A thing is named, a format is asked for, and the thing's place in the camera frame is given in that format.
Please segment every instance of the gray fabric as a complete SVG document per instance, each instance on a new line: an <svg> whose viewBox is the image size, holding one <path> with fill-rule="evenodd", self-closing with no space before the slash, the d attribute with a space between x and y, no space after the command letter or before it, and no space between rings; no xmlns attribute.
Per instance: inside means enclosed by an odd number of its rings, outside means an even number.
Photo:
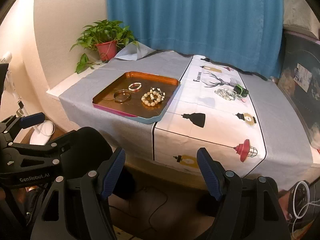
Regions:
<svg viewBox="0 0 320 240"><path fill-rule="evenodd" d="M98 130L113 146L121 146L139 157L153 159L152 127L119 115L111 114L92 105L92 98L114 80L128 71L180 79L191 61L191 55L173 51L159 51L137 61L113 58L109 63L82 78L59 96L68 118L79 126Z"/></svg>
<svg viewBox="0 0 320 240"><path fill-rule="evenodd" d="M265 160L247 178L270 176L280 188L288 190L313 163L307 135L276 84L254 75L240 76L249 90L267 149Z"/></svg>

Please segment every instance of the silver bolt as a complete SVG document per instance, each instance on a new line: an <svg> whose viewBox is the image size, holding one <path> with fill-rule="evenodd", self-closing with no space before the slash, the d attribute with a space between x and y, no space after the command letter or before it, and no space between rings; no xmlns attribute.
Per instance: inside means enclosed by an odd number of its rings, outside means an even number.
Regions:
<svg viewBox="0 0 320 240"><path fill-rule="evenodd" d="M233 171L226 171L226 176L227 177L233 177L235 174L233 173Z"/></svg>
<svg viewBox="0 0 320 240"><path fill-rule="evenodd" d="M267 180L266 180L265 177L260 176L260 177L259 177L259 181L262 182L262 183L265 183Z"/></svg>
<svg viewBox="0 0 320 240"><path fill-rule="evenodd" d="M59 160L58 159L54 159L53 161L52 161L52 163L54 164L54 165L57 165L57 164L59 164Z"/></svg>
<svg viewBox="0 0 320 240"><path fill-rule="evenodd" d="M94 177L97 175L97 172L96 171L89 171L88 175L89 175L89 177Z"/></svg>
<svg viewBox="0 0 320 240"><path fill-rule="evenodd" d="M56 178L56 182L61 182L61 181L63 181L63 177L62 176L59 176L59 177Z"/></svg>

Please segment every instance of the paper card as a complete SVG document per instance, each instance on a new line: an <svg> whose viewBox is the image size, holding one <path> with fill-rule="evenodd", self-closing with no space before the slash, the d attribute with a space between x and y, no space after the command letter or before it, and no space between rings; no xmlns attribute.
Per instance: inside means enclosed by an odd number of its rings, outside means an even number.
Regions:
<svg viewBox="0 0 320 240"><path fill-rule="evenodd" d="M297 67L294 69L294 78L293 80L300 86L305 92L308 92L308 88L311 82L312 73L307 70L305 67L297 64Z"/></svg>

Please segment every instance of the orange tray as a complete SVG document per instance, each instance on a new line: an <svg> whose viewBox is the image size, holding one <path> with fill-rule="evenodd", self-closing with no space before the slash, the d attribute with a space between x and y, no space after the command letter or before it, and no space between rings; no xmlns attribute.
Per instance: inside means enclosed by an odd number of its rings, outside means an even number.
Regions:
<svg viewBox="0 0 320 240"><path fill-rule="evenodd" d="M115 92L128 89L130 84L136 82L141 83L142 87L137 91L130 91L131 97L128 100L121 103L114 100ZM146 106L141 98L150 91L151 87L160 88L162 92L165 92L165 98L162 103L155 106ZM179 87L180 82L174 78L130 71L124 73L96 95L92 103L95 108L149 124L161 120Z"/></svg>

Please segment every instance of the green object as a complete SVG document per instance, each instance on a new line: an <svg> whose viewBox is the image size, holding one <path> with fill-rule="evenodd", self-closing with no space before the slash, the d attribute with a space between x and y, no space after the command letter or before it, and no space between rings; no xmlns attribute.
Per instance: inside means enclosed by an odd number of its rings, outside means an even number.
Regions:
<svg viewBox="0 0 320 240"><path fill-rule="evenodd" d="M249 91L247 89L243 88L240 85L236 85L234 87L233 91L236 92L241 97L244 97L244 98L249 94Z"/></svg>
<svg viewBox="0 0 320 240"><path fill-rule="evenodd" d="M96 44L109 41L117 41L117 47L123 49L129 42L134 41L134 36L132 31L129 30L129 26L124 28L119 26L122 21L103 20L94 23L96 25L84 26L86 29L81 33L81 37L77 39L77 43L72 45L70 50L79 45L86 49L97 51ZM92 64L84 53L77 64L76 72L79 74L86 68L92 67Z"/></svg>

